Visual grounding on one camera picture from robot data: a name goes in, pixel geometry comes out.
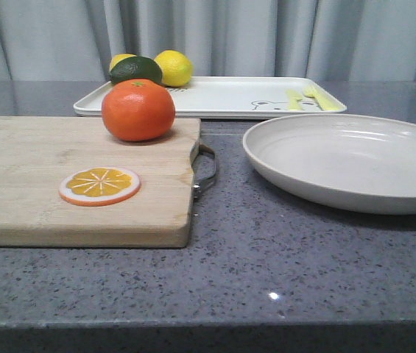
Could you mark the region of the yellow lemon left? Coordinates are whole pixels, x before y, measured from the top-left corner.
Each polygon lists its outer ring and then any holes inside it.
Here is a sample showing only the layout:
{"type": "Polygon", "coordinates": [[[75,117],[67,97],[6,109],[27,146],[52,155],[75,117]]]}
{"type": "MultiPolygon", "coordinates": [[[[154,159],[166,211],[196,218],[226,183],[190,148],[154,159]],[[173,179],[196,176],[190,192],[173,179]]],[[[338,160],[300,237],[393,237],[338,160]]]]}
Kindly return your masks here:
{"type": "Polygon", "coordinates": [[[134,54],[130,54],[130,53],[122,53],[122,54],[116,54],[115,56],[113,56],[113,58],[110,61],[110,65],[109,65],[109,71],[112,71],[113,68],[120,63],[122,60],[127,59],[127,58],[131,58],[134,57],[134,54]]]}

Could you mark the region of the wooden cutting board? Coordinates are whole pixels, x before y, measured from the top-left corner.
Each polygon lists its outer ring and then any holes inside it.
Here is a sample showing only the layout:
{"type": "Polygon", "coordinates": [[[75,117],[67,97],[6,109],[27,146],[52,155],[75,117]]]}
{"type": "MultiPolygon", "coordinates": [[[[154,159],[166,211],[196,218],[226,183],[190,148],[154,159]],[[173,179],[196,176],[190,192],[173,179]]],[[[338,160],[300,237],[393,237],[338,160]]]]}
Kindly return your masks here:
{"type": "Polygon", "coordinates": [[[162,138],[115,139],[100,118],[0,116],[0,246],[180,248],[191,226],[200,120],[179,118],[162,138]],[[137,173],[136,195],[77,206],[58,188],[95,167],[137,173]]]}

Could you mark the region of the grey curtain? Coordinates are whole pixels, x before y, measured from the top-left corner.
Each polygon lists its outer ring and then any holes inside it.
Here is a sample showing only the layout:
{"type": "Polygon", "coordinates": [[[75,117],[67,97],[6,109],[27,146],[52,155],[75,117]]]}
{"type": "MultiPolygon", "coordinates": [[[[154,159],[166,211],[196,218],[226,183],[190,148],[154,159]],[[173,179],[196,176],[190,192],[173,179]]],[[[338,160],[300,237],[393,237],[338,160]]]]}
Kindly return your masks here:
{"type": "Polygon", "coordinates": [[[416,81],[416,1],[0,1],[0,81],[102,81],[166,49],[198,76],[416,81]]]}

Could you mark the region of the yellow plastic fork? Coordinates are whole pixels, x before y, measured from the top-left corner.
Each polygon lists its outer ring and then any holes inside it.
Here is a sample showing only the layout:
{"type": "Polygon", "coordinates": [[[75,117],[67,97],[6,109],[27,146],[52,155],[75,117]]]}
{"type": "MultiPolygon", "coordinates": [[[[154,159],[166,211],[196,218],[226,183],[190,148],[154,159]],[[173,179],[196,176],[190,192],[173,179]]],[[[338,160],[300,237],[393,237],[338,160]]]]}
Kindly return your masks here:
{"type": "Polygon", "coordinates": [[[313,85],[309,85],[303,89],[304,96],[315,99],[319,107],[324,111],[339,110],[341,106],[330,100],[321,90],[313,85]]]}

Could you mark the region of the orange mandarin fruit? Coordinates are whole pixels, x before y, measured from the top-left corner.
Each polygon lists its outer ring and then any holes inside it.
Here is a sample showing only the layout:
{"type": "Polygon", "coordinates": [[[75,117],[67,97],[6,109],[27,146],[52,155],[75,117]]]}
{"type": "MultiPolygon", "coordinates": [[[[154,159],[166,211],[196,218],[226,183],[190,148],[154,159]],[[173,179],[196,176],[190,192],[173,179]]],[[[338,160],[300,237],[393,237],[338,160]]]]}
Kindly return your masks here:
{"type": "Polygon", "coordinates": [[[102,120],[114,137],[129,142],[159,138],[174,123],[175,106],[166,88],[149,79],[115,85],[102,100],[102,120]]]}

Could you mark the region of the orange slice toy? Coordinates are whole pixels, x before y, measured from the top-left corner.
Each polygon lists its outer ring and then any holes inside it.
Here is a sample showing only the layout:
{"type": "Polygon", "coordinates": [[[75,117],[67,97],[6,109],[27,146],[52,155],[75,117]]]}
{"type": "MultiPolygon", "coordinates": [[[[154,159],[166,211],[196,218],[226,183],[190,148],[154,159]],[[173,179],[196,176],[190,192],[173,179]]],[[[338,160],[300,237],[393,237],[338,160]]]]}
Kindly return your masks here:
{"type": "Polygon", "coordinates": [[[115,167],[95,167],[66,177],[58,189],[60,197],[78,206],[106,206],[134,196],[141,187],[133,171],[115,167]]]}

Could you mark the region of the yellow plastic knife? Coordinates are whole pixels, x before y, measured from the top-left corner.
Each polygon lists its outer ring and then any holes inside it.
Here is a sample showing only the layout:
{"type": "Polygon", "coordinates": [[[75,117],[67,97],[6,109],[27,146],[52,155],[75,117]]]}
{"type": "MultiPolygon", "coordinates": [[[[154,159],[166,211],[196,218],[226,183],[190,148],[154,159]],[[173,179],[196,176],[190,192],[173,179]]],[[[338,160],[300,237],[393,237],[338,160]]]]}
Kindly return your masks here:
{"type": "Polygon", "coordinates": [[[303,95],[296,90],[287,89],[286,95],[288,96],[288,110],[290,111],[303,111],[301,106],[301,101],[303,100],[303,95]]]}

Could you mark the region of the green lime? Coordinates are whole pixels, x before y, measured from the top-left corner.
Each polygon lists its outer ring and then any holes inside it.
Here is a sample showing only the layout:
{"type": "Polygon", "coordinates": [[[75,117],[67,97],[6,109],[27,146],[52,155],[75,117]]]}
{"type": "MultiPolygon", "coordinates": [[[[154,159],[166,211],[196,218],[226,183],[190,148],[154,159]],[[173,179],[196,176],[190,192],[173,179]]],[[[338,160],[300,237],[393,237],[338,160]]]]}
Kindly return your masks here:
{"type": "Polygon", "coordinates": [[[162,85],[162,78],[161,67],[148,57],[124,58],[110,70],[110,80],[114,85],[131,79],[149,79],[162,85]]]}

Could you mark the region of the yellow lemon right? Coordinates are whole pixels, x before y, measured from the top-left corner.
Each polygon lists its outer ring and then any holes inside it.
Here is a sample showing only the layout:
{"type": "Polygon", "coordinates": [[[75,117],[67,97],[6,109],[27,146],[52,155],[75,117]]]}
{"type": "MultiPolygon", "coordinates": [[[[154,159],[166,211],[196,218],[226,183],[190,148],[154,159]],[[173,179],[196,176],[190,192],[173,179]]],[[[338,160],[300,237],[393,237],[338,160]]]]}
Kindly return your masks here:
{"type": "Polygon", "coordinates": [[[175,50],[165,50],[154,61],[162,70],[162,83],[169,87],[182,87],[190,82],[194,67],[186,55],[175,50]]]}

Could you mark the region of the white rectangular tray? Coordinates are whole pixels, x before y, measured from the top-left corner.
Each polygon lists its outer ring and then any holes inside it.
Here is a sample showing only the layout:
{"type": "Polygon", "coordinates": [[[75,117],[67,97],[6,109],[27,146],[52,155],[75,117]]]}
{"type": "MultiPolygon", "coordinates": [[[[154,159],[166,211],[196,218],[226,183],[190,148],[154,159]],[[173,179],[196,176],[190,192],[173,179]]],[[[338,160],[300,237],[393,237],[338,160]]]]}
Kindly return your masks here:
{"type": "Polygon", "coordinates": [[[298,77],[195,76],[181,88],[169,88],[178,117],[264,120],[285,115],[342,113],[347,106],[310,79],[298,77]],[[315,99],[304,96],[309,85],[339,104],[339,110],[324,111],[315,99]],[[303,111],[288,110],[287,89],[303,95],[303,111]]]}

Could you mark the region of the yellow lemon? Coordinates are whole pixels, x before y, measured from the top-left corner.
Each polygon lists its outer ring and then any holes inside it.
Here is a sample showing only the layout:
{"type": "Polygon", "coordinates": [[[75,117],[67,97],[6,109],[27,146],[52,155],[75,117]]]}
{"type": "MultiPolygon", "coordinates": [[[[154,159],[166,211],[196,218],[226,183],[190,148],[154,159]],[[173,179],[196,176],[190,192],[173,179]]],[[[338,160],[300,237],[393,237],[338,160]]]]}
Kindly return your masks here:
{"type": "Polygon", "coordinates": [[[190,82],[194,67],[186,55],[175,50],[165,50],[154,61],[162,70],[162,83],[169,87],[182,87],[190,82]]]}
{"type": "Polygon", "coordinates": [[[134,54],[130,54],[130,53],[122,53],[122,54],[116,54],[115,56],[113,56],[113,58],[110,61],[110,65],[109,65],[109,71],[112,71],[113,68],[120,63],[122,60],[127,59],[127,58],[131,58],[134,57],[134,54]]]}

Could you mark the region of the white round plate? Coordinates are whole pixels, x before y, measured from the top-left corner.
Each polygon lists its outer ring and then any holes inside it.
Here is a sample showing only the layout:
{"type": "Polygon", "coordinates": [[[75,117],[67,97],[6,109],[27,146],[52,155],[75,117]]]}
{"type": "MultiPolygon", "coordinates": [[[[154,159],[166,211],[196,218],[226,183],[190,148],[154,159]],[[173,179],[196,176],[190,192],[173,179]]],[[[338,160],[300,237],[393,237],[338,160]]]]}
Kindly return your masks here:
{"type": "Polygon", "coordinates": [[[350,114],[301,114],[248,129],[243,147],[263,178],[326,206],[416,214],[416,124],[350,114]]]}

